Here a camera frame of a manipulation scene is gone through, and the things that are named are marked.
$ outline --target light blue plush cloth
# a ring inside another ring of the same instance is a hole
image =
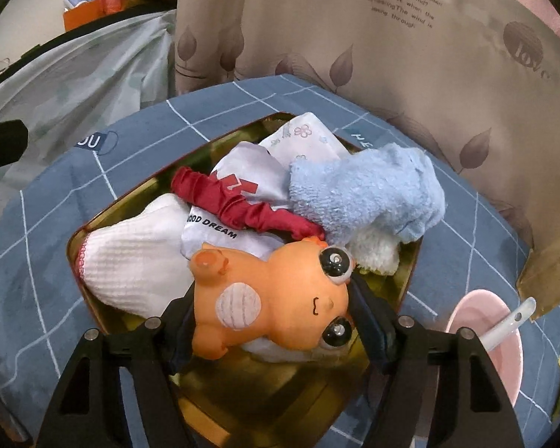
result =
[[[321,164],[290,167],[296,214],[320,224],[327,241],[344,245],[373,224],[404,242],[419,239],[444,216],[444,191],[428,156],[395,143]]]

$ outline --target pink cup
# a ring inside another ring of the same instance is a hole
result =
[[[469,327],[481,336],[508,314],[510,309],[498,295],[487,290],[474,290],[458,302],[448,319],[446,331],[455,333],[462,327]],[[523,344],[519,331],[509,335],[488,354],[514,405],[523,378]]]

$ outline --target gold tray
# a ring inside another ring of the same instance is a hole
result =
[[[81,227],[69,240],[67,257],[75,258],[88,233],[134,217],[148,203],[170,192],[179,167],[209,174],[237,143],[259,143],[294,116],[275,113],[207,143],[160,170]],[[350,152],[359,151],[341,140]],[[393,277],[367,274],[377,294],[398,310],[408,288],[421,241],[401,248]],[[75,274],[85,302],[103,332],[133,330],[144,319],[97,300]],[[213,363],[193,358],[182,375],[173,378],[178,404],[187,423],[211,443],[223,448],[309,448],[332,426],[357,392],[368,367],[363,345],[354,334],[348,354],[339,361],[268,364],[236,348]]]

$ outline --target screw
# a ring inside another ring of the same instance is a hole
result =
[[[98,329],[89,329],[83,337],[85,340],[95,340],[100,335],[100,331]]]
[[[145,320],[145,327],[150,330],[155,330],[162,324],[162,320],[158,317],[151,317]]]
[[[398,317],[398,323],[400,323],[404,328],[410,329],[413,325],[415,325],[415,320],[413,320],[410,316],[403,315]]]
[[[460,336],[466,340],[472,340],[473,338],[475,338],[475,332],[473,332],[471,329],[467,329],[466,327],[460,329],[459,332]]]

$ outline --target orange box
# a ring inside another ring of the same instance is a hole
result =
[[[64,29],[70,31],[104,16],[100,0],[89,1],[64,12]]]

